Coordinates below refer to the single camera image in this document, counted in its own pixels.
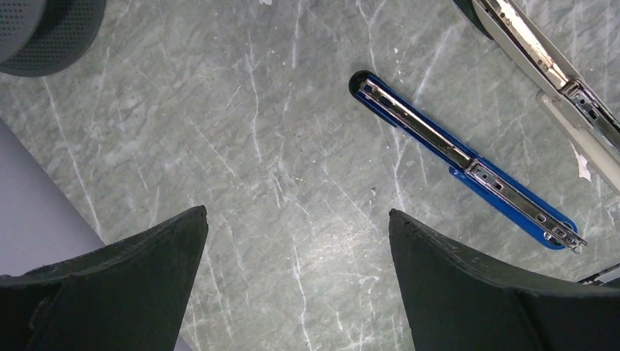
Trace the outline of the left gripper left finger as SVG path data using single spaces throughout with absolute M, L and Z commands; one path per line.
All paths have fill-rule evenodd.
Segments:
M 208 237 L 202 205 L 87 254 L 1 277 L 3 350 L 173 350 Z

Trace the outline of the black beige stapler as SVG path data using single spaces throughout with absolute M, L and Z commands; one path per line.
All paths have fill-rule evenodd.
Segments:
M 615 192 L 619 120 L 514 1 L 457 1 L 466 17 L 539 87 L 537 101 Z

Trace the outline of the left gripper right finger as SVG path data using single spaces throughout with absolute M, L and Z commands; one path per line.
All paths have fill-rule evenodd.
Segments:
M 416 350 L 617 350 L 619 282 L 515 267 L 390 211 L 390 249 Z

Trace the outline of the blue stapler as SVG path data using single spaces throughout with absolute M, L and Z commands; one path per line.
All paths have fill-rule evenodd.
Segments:
M 348 89 L 389 125 L 403 130 L 444 160 L 453 176 L 539 244 L 576 254 L 587 246 L 571 219 L 412 107 L 373 72 L 354 73 Z

